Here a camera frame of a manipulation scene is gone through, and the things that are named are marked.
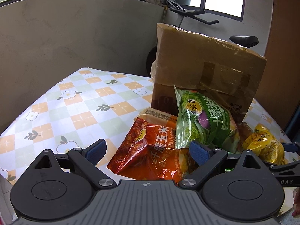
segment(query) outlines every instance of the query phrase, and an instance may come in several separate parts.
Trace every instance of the brown paper package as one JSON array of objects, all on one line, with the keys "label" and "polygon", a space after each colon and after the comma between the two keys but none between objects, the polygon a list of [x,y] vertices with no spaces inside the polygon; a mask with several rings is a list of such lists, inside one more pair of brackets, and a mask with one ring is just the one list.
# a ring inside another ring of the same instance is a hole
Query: brown paper package
[{"label": "brown paper package", "polygon": [[259,86],[266,58],[224,40],[157,24],[151,107],[178,114],[174,85],[197,90],[241,122]]}]

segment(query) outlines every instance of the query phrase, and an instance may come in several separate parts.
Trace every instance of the green snack bag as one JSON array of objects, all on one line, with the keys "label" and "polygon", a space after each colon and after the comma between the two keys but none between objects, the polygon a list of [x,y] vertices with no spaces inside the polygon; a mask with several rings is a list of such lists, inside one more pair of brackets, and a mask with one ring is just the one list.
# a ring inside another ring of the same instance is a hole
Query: green snack bag
[{"label": "green snack bag", "polygon": [[197,140],[235,153],[239,133],[230,112],[199,92],[174,89],[179,110],[175,148],[187,148]]}]

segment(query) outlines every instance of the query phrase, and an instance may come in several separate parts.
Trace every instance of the red snack bag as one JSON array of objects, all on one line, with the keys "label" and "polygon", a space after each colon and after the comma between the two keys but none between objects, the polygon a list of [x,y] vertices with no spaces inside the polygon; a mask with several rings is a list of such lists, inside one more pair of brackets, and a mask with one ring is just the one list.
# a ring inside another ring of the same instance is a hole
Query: red snack bag
[{"label": "red snack bag", "polygon": [[188,149],[175,149],[174,129],[137,118],[107,168],[139,180],[173,179],[188,172]]}]

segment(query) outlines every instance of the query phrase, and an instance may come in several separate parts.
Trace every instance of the triangular cutout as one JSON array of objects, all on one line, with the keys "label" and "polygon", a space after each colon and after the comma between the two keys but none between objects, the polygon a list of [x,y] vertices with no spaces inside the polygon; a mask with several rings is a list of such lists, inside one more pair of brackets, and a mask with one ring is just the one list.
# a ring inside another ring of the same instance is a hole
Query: triangular cutout
[{"label": "triangular cutout", "polygon": [[255,168],[260,169],[260,165],[256,162],[253,156],[247,155],[243,164],[243,167],[246,168]]},{"label": "triangular cutout", "polygon": [[35,166],[35,169],[49,168],[52,167],[49,156],[43,156],[39,163]]}]

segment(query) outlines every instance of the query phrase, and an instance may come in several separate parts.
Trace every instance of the floral tablecloth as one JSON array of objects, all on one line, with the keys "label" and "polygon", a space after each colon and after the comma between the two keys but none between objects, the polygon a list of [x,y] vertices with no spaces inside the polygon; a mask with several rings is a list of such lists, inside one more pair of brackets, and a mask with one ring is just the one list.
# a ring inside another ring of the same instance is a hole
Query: floral tablecloth
[{"label": "floral tablecloth", "polygon": [[[124,140],[133,119],[150,106],[152,84],[147,77],[87,67],[72,73],[36,100],[2,133],[0,174],[14,184],[44,149],[66,153],[105,139],[107,153],[96,166],[116,182],[124,179],[106,165]],[[244,121],[252,129],[262,123],[278,140],[290,142],[255,99]]]}]

